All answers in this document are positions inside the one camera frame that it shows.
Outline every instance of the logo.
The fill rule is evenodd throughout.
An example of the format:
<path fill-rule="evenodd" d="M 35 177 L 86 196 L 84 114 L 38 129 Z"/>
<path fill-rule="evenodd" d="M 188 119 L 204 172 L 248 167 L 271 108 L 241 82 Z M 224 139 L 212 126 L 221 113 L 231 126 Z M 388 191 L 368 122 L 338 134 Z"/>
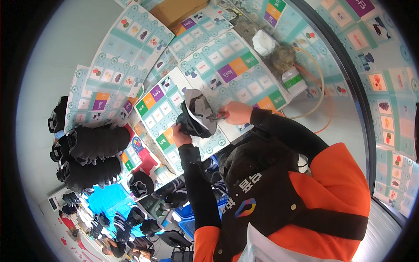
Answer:
<path fill-rule="evenodd" d="M 245 205 L 252 205 L 252 207 L 242 212 Z M 240 207 L 237 209 L 236 213 L 234 214 L 234 217 L 239 218 L 239 217 L 250 215 L 251 213 L 253 213 L 253 210 L 255 210 L 255 206 L 256 206 L 256 200 L 254 198 L 244 200 L 241 203 Z"/>

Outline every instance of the hand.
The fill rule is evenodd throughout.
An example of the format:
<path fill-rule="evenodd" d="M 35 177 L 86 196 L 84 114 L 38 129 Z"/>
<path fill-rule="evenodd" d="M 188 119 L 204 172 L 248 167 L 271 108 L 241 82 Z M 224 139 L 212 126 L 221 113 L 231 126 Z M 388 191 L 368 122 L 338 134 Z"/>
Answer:
<path fill-rule="evenodd" d="M 232 125 L 243 125 L 250 123 L 250 116 L 252 115 L 253 107 L 236 101 L 231 101 L 228 105 L 221 107 L 218 110 L 220 113 L 228 112 L 229 116 L 225 121 Z"/>
<path fill-rule="evenodd" d="M 181 145 L 192 144 L 192 138 L 190 135 L 186 135 L 179 131 L 181 124 L 173 125 L 173 140 L 175 141 L 176 146 L 179 148 Z"/>

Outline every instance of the purple label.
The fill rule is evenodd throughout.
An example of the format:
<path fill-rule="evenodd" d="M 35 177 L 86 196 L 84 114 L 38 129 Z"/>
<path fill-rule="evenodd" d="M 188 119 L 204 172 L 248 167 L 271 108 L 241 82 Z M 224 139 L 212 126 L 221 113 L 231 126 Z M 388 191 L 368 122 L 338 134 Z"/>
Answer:
<path fill-rule="evenodd" d="M 188 30 L 189 28 L 193 27 L 196 24 L 192 19 L 188 18 L 182 22 L 182 25 L 184 26 L 186 30 Z"/>
<path fill-rule="evenodd" d="M 164 96 L 162 90 L 160 89 L 160 87 L 158 85 L 156 85 L 156 87 L 153 88 L 153 90 L 150 93 L 153 96 L 154 101 L 156 101 L 156 102 L 159 101 L 160 98 L 162 98 Z"/>
<path fill-rule="evenodd" d="M 360 17 L 373 10 L 375 7 L 370 0 L 346 0 Z"/>
<path fill-rule="evenodd" d="M 106 100 L 95 100 L 92 111 L 102 111 L 105 109 Z"/>
<path fill-rule="evenodd" d="M 127 111 L 127 113 L 129 114 L 131 112 L 132 109 L 132 103 L 130 100 L 127 100 L 124 104 L 124 108 Z"/>
<path fill-rule="evenodd" d="M 272 26 L 275 27 L 278 23 L 278 21 L 273 18 L 268 12 L 265 12 L 265 16 L 264 16 L 265 20 L 268 21 L 268 23 Z"/>
<path fill-rule="evenodd" d="M 233 71 L 230 65 L 226 65 L 225 67 L 221 68 L 218 70 L 218 73 L 226 83 L 237 77 L 237 74 Z"/>

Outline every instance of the black strap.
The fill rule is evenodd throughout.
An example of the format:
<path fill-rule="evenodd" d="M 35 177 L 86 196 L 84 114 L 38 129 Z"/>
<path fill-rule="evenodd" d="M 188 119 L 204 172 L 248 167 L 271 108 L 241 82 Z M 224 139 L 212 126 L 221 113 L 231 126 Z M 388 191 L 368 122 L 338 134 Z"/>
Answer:
<path fill-rule="evenodd" d="M 367 231 L 368 217 L 314 208 L 300 213 L 292 223 L 330 236 L 363 240 Z"/>

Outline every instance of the cardboard box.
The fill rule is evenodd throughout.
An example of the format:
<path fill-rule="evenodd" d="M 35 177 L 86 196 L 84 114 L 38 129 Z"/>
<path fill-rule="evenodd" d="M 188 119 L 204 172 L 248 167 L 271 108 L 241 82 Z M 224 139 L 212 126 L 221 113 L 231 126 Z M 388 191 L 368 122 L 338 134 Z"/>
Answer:
<path fill-rule="evenodd" d="M 207 6 L 207 0 L 165 0 L 151 9 L 150 13 L 172 29 L 184 18 L 205 6 Z"/>

